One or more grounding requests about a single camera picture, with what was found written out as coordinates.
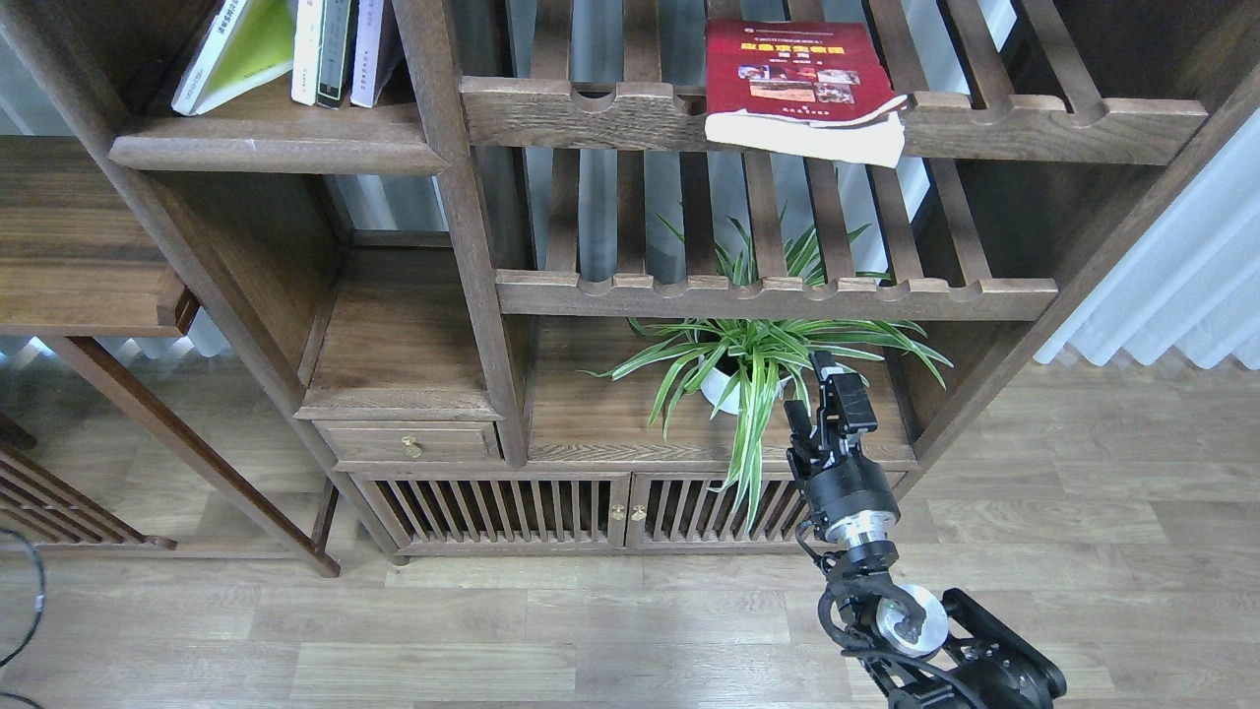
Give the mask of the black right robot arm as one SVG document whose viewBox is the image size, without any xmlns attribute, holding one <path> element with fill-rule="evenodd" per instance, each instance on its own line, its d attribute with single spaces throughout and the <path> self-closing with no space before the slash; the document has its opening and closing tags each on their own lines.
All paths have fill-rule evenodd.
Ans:
<svg viewBox="0 0 1260 709">
<path fill-rule="evenodd" d="M 866 457 L 876 416 L 862 378 L 832 354 L 810 356 L 819 383 L 814 413 L 788 400 L 788 463 L 806 502 L 796 535 L 832 548 L 813 552 L 825 576 L 816 615 L 825 633 L 862 667 L 891 708 L 1048 708 L 1066 693 L 1063 672 L 963 591 L 935 596 L 896 583 L 895 492 Z"/>
</svg>

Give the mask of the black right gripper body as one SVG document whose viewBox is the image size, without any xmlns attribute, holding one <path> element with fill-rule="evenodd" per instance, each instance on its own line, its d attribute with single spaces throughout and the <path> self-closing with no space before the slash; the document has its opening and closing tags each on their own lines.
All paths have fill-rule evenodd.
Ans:
<svg viewBox="0 0 1260 709">
<path fill-rule="evenodd" d="M 791 445 L 793 479 L 819 539 L 848 548 L 888 539 L 901 513 L 885 471 L 863 453 L 859 434 L 842 436 L 832 450 L 796 433 Z"/>
</svg>

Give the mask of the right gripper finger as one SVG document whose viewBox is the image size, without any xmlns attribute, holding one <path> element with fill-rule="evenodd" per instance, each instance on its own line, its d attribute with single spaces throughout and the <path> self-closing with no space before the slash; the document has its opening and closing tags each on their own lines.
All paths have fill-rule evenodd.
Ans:
<svg viewBox="0 0 1260 709">
<path fill-rule="evenodd" d="M 814 470 L 820 458 L 809 409 L 804 400 L 785 400 L 785 416 L 790 426 L 788 461 L 794 470 Z"/>
<path fill-rule="evenodd" d="M 819 408 L 814 434 L 819 450 L 840 450 L 842 441 L 878 429 L 867 387 L 858 373 L 845 372 L 832 353 L 809 356 L 819 382 Z"/>
</svg>

